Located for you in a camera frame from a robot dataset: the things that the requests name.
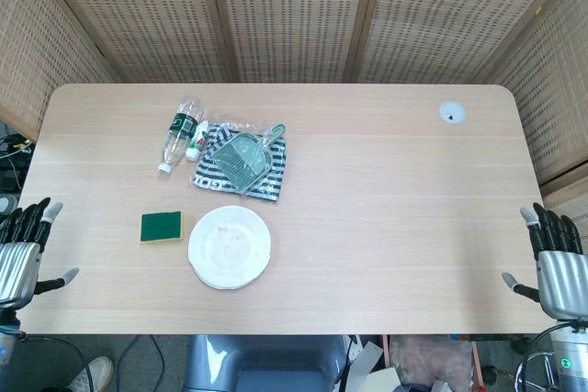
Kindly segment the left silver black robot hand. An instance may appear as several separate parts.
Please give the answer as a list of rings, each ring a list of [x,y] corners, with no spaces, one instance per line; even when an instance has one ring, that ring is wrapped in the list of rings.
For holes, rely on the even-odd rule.
[[[39,280],[42,255],[61,210],[61,202],[52,204],[46,197],[0,221],[0,313],[22,309],[34,296],[67,286],[79,274],[74,267],[58,278]]]

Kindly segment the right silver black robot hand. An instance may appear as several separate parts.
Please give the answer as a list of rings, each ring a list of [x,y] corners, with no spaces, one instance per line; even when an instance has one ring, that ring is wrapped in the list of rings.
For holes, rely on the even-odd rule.
[[[522,207],[520,214],[532,246],[537,287],[525,286],[509,273],[502,274],[504,282],[555,320],[588,321],[588,254],[575,223],[539,203]]]

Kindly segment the green yellow sponge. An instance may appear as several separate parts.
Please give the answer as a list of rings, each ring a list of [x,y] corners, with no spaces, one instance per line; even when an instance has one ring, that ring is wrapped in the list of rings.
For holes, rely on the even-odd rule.
[[[141,242],[179,241],[182,238],[183,214],[181,211],[141,215]]]

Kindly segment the white round plate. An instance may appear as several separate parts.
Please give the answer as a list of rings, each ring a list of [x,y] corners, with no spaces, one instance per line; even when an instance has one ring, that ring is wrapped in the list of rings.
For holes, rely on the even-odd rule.
[[[218,207],[192,229],[188,261],[198,279],[219,290],[251,284],[271,258],[271,235],[253,210],[241,206]]]

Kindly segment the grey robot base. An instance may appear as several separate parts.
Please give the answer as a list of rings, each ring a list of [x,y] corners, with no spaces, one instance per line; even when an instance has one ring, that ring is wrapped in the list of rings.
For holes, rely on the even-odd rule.
[[[333,392],[348,346],[341,335],[198,334],[183,392]]]

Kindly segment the white shoe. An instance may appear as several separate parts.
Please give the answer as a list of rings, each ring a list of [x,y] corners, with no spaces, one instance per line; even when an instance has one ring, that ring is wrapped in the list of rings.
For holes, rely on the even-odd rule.
[[[99,356],[88,364],[66,387],[67,392],[104,392],[114,374],[110,358]]]

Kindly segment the pink plastic bag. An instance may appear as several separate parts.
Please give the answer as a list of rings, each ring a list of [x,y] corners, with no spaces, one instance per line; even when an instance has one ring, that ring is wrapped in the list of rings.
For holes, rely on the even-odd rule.
[[[472,345],[446,335],[392,335],[390,362],[404,385],[443,381],[453,392],[473,385]]]

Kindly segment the beige cardboard piece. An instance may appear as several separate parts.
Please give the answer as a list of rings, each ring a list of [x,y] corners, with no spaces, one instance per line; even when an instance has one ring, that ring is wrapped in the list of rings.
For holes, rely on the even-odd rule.
[[[401,385],[394,367],[381,369],[366,376],[360,392],[394,392]]]

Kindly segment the clear plastic bottle green label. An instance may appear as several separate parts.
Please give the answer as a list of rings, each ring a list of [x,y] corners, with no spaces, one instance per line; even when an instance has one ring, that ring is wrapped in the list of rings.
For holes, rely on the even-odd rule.
[[[179,105],[164,140],[159,172],[170,174],[184,158],[203,113],[204,105],[195,97],[186,98]]]

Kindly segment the small white tube red print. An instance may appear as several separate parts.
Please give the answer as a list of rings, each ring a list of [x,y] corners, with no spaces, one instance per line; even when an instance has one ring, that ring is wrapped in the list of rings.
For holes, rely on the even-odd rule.
[[[196,133],[188,144],[185,156],[189,161],[195,162],[198,159],[199,155],[203,152],[206,146],[208,135],[209,122],[207,120],[203,120],[198,124]]]

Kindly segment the green plastic slotted scoop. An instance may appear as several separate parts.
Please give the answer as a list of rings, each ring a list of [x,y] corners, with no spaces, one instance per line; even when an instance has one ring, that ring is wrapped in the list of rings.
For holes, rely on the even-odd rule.
[[[277,124],[263,136],[241,132],[211,154],[212,161],[226,176],[236,192],[244,195],[272,168],[270,145],[286,132]]]

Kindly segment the black white striped cloth package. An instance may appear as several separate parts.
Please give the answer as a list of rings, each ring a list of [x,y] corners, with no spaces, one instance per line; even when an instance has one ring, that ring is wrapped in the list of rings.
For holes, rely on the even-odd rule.
[[[272,168],[269,174],[258,181],[248,192],[240,195],[230,184],[226,176],[218,169],[211,159],[211,154],[217,151],[233,136],[241,132],[253,133],[257,136],[265,135],[277,124],[266,121],[247,121],[245,119],[226,118],[222,116],[213,120],[209,126],[209,135],[204,151],[201,153],[190,183],[199,189],[213,192],[248,196],[276,203],[279,200],[281,187],[287,163],[286,132],[270,145],[272,154]]]

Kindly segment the woven bamboo folding screen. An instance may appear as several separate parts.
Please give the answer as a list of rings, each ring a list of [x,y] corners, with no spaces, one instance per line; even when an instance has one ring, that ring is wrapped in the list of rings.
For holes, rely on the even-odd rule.
[[[588,229],[588,0],[0,0],[0,139],[73,83],[499,84]]]

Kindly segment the chrome stool frame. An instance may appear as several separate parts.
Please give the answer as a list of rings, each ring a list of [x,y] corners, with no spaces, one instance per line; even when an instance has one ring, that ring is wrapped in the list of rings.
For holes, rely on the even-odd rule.
[[[526,379],[522,378],[523,364],[517,367],[514,376],[514,392],[560,392],[557,372],[553,370],[554,352],[540,351],[531,353],[526,363]],[[538,362],[541,374],[535,379],[532,374],[533,363]]]

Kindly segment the white table grommet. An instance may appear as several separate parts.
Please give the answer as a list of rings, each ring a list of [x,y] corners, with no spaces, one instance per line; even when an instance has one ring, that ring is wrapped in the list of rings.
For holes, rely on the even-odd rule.
[[[459,102],[447,101],[440,105],[439,115],[448,124],[460,124],[466,119],[466,109]]]

